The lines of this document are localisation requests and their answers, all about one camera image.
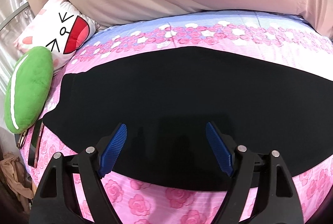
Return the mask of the tan cloth on floor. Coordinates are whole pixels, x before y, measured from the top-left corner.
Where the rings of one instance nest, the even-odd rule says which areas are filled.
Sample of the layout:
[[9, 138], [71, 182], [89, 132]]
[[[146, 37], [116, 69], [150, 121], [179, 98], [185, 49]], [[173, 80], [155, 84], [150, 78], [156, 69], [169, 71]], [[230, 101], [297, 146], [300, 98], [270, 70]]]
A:
[[25, 167], [20, 158], [11, 152], [5, 153], [1, 160], [1, 172], [9, 188], [21, 203], [24, 213], [30, 214], [29, 200], [34, 198], [34, 193], [31, 184], [26, 180]]

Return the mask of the eyeglasses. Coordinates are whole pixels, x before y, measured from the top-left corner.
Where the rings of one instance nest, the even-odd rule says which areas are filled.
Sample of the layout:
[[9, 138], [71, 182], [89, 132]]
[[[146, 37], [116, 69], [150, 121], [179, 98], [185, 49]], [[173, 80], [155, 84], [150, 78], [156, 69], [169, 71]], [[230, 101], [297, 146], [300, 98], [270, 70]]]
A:
[[16, 147], [18, 149], [21, 149], [24, 146], [28, 131], [29, 131], [29, 129], [25, 130], [24, 132], [22, 132], [20, 134], [15, 134], [15, 142], [16, 142]]

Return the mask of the green plush toy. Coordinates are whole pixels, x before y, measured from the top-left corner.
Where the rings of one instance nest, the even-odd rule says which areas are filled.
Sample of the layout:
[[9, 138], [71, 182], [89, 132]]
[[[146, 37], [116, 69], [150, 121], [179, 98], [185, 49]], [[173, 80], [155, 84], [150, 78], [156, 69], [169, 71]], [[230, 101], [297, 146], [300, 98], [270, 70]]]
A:
[[5, 124], [13, 134], [30, 128], [38, 119], [53, 76], [50, 50], [43, 46], [30, 49], [14, 67], [5, 94]]

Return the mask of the black pants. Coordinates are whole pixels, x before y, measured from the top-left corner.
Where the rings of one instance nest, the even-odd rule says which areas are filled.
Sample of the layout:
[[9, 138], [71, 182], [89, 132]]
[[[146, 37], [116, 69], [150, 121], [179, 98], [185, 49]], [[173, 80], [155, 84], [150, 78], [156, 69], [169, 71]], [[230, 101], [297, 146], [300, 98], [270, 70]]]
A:
[[194, 191], [228, 181], [205, 136], [221, 133], [254, 152], [278, 150], [292, 175], [332, 155], [332, 82], [242, 55], [180, 47], [65, 74], [45, 126], [81, 152], [119, 123], [128, 137], [116, 173]]

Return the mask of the dark smartphone with red case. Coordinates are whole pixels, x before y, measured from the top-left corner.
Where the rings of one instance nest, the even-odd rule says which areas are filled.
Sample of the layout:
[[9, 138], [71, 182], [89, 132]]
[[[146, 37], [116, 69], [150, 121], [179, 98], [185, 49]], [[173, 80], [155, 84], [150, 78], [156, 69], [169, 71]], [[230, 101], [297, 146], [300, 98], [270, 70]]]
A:
[[33, 128], [32, 138], [29, 146], [29, 155], [28, 155], [28, 165], [33, 168], [37, 167], [43, 129], [44, 129], [43, 120], [42, 119], [37, 120]]

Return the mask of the white cartoon face pillow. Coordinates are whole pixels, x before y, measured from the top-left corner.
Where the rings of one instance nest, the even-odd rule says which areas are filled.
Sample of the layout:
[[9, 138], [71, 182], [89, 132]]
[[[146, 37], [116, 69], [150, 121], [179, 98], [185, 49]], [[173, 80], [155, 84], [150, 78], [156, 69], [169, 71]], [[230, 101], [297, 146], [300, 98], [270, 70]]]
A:
[[54, 72], [58, 72], [98, 28], [96, 21], [82, 14], [68, 0], [48, 0], [14, 41], [14, 46], [22, 53], [37, 46], [49, 49]]

